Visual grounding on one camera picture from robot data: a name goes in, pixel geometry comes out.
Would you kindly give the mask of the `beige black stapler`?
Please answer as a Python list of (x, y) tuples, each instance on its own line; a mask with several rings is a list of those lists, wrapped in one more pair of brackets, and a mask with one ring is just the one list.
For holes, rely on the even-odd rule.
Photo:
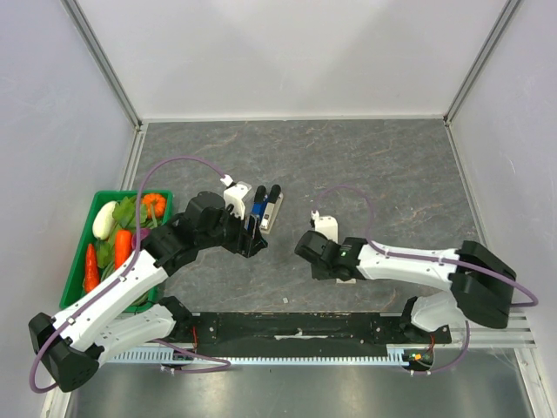
[(260, 211), (260, 231), (269, 234), (278, 217), (279, 209), (283, 201), (283, 193), (280, 185), (275, 184), (265, 195)]

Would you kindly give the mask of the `blue stapler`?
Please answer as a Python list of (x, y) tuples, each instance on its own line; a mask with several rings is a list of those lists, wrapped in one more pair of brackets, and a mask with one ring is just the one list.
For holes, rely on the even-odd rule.
[(259, 185), (254, 195), (253, 205), (247, 219), (247, 230), (252, 231), (259, 226), (265, 214), (267, 191), (264, 185)]

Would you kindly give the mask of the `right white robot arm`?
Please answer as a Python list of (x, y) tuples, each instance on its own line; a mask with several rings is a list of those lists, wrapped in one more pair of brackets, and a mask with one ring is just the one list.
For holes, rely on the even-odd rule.
[(408, 342), (427, 342), (443, 327), (466, 320), (507, 327), (516, 274), (476, 241), (466, 240), (459, 249), (419, 250), (354, 237), (337, 243), (310, 230), (295, 253), (311, 264), (315, 280), (396, 280), (436, 289), (407, 300), (398, 329)]

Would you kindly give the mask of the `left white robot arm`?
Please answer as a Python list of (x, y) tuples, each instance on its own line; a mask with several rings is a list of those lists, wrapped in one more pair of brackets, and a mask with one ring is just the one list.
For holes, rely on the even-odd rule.
[(175, 297), (163, 298), (136, 317), (119, 320), (134, 300), (196, 260), (202, 250), (222, 247), (245, 258), (268, 244), (255, 215), (236, 215), (236, 206), (214, 192), (200, 192), (183, 212), (154, 228), (121, 267), (73, 306), (29, 322), (36, 355), (29, 384), (43, 366), (53, 387), (68, 393), (83, 386), (112, 356), (147, 341), (191, 334), (190, 311)]

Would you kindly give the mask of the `white staple box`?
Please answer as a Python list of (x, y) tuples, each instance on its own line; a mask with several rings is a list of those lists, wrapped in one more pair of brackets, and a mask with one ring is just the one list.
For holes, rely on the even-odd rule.
[(357, 282), (356, 279), (351, 279), (351, 280), (336, 279), (336, 283), (340, 285), (356, 284), (356, 282)]

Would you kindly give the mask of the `orange toy pumpkin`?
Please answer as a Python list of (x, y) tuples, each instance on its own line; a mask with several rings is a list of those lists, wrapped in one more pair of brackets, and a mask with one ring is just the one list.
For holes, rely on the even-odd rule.
[(167, 199), (160, 193), (148, 193), (142, 197), (142, 205), (145, 206), (149, 219), (160, 219), (165, 214)]

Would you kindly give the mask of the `purple toy onion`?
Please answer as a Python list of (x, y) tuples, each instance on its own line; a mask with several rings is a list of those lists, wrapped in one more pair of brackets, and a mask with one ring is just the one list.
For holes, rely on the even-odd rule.
[(150, 232), (151, 232), (150, 228), (140, 228), (139, 230), (136, 230), (136, 232), (132, 235), (132, 239), (131, 239), (132, 247), (133, 248), (136, 247), (137, 239), (139, 239), (139, 241), (142, 241), (143, 239), (149, 236)]

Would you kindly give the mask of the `orange toy carrot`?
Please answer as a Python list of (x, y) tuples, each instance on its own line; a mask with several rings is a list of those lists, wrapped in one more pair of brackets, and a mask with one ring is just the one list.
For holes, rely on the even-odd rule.
[(114, 242), (114, 265), (119, 269), (131, 255), (132, 233), (129, 230), (119, 230)]

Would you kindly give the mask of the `green toy leafy vegetable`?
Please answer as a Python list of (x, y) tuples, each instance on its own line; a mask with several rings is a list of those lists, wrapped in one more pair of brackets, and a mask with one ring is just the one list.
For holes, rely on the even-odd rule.
[[(131, 230), (137, 227), (136, 222), (137, 196), (124, 197), (116, 203), (112, 212), (112, 218), (123, 229)], [(148, 210), (145, 204), (139, 206), (139, 225), (146, 226), (148, 222)]]

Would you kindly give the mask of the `green toy beans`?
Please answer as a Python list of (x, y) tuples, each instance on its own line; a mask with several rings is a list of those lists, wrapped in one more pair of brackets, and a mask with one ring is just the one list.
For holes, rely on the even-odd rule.
[(115, 260), (111, 260), (103, 269), (100, 276), (100, 281), (106, 280), (115, 271)]

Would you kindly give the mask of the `white toy eggplant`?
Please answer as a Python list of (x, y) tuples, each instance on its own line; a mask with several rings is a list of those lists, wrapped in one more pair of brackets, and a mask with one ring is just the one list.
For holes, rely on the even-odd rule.
[(114, 227), (116, 220), (113, 218), (114, 210), (116, 209), (117, 201), (112, 200), (104, 204), (102, 208), (97, 213), (93, 224), (92, 233), (96, 239), (106, 240), (111, 234), (111, 230)]

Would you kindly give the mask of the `red toy chili pepper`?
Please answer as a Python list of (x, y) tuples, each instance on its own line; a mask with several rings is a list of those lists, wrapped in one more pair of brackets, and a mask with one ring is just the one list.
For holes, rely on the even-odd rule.
[(89, 293), (99, 284), (100, 275), (97, 267), (97, 253), (94, 245), (89, 244), (87, 246), (84, 263), (84, 291)]

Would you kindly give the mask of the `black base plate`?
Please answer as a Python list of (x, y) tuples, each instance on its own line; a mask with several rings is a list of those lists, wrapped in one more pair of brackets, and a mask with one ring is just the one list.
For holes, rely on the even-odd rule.
[(380, 313), (210, 313), (179, 322), (168, 342), (234, 358), (382, 357), (388, 345), (450, 344), (449, 327), (420, 331)]

